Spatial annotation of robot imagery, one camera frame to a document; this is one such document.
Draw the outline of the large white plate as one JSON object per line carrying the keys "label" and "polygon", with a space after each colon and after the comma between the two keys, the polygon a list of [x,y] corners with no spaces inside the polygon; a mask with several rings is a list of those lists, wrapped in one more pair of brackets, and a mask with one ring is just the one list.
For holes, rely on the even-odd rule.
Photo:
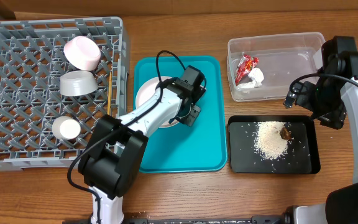
{"label": "large white plate", "polygon": [[[162,76],[162,81],[171,79],[172,77],[168,76]],[[135,109],[137,109],[139,106],[144,104],[147,100],[149,100],[155,93],[156,86],[158,84],[158,77],[151,78],[150,80],[146,81],[138,90],[136,96],[135,96]],[[164,122],[160,128],[169,128],[172,126],[175,126],[179,122],[177,120],[172,121],[169,123],[169,121]]]}

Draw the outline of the white napkin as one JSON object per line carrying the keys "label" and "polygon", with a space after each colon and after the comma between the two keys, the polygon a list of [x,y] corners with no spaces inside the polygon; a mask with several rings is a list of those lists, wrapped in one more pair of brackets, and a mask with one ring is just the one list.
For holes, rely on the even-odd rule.
{"label": "white napkin", "polygon": [[253,68],[249,73],[248,77],[251,79],[250,82],[238,84],[238,88],[243,90],[247,88],[257,88],[262,86],[264,81],[264,74],[259,68]]}

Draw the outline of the red snack wrapper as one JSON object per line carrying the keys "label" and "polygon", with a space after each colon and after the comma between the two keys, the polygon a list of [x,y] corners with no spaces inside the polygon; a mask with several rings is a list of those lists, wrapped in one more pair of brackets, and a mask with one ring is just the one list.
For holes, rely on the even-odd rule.
{"label": "red snack wrapper", "polygon": [[258,62],[259,59],[257,57],[242,54],[242,58],[236,68],[235,84],[238,85],[244,77],[248,76],[251,70],[256,67]]}

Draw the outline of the wooden chopstick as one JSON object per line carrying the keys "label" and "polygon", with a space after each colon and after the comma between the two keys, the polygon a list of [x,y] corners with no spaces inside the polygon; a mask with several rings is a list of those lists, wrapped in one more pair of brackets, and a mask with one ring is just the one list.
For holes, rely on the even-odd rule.
{"label": "wooden chopstick", "polygon": [[107,115],[111,114],[112,71],[109,74]]}

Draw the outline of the grey bowl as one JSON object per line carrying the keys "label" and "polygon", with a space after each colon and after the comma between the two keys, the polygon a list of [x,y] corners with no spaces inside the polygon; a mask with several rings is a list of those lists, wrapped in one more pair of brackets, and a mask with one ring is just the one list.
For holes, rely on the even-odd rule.
{"label": "grey bowl", "polygon": [[63,96],[87,95],[97,89],[96,79],[89,71],[72,71],[60,77],[60,94]]}

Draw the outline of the small white plate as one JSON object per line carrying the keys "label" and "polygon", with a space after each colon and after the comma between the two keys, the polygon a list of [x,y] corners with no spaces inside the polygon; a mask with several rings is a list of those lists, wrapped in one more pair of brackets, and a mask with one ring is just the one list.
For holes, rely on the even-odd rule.
{"label": "small white plate", "polygon": [[71,39],[65,44],[63,52],[67,60],[79,70],[95,70],[101,58],[97,44],[85,36]]}

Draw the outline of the white cup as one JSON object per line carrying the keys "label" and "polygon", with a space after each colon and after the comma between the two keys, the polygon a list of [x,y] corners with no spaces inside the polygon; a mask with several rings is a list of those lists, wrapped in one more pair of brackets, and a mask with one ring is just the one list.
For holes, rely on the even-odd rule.
{"label": "white cup", "polygon": [[54,120],[52,133],[57,139],[71,140],[81,132],[79,122],[68,116],[61,116]]}

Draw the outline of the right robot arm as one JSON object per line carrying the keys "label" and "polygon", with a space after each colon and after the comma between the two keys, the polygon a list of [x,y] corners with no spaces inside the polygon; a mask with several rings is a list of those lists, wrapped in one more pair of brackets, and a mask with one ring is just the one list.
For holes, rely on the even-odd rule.
{"label": "right robot arm", "polygon": [[324,57],[323,67],[314,74],[294,80],[284,105],[298,105],[312,112],[323,126],[340,129],[348,119],[354,150],[353,183],[331,192],[318,205],[292,206],[283,214],[283,223],[358,223],[358,52],[343,51]]}

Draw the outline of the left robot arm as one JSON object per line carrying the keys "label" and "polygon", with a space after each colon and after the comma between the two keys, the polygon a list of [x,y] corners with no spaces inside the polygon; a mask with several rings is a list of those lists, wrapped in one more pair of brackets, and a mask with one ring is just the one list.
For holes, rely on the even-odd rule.
{"label": "left robot arm", "polygon": [[122,223],[123,196],[139,172],[149,137],[166,121],[192,126],[197,119],[206,77],[191,65],[182,68],[182,76],[160,79],[154,95],[134,111],[100,118],[85,150],[70,164],[68,183],[92,194],[88,223]]}

